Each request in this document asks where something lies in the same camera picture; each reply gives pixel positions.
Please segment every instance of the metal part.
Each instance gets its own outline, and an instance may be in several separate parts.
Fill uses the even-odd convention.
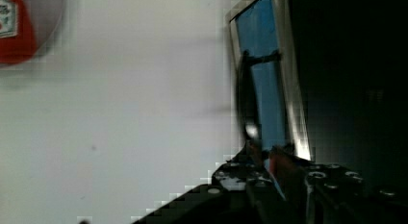
[[[319,171],[310,172],[309,176],[316,178],[316,179],[323,179],[327,177],[325,173],[319,172]]]
[[[395,197],[395,192],[390,189],[382,188],[379,190],[379,193],[390,198]]]
[[[331,169],[340,168],[338,164],[327,164],[326,167]]]
[[[337,189],[339,187],[337,184],[334,183],[325,183],[324,186],[329,189]]]
[[[302,95],[297,76],[297,63],[293,44],[293,31],[289,0],[272,0],[278,46],[282,52],[281,76],[288,113],[289,132],[294,141],[296,154],[305,160],[312,160],[303,110]]]
[[[218,188],[209,188],[207,192],[215,194],[215,193],[221,193],[221,190],[219,190]]]

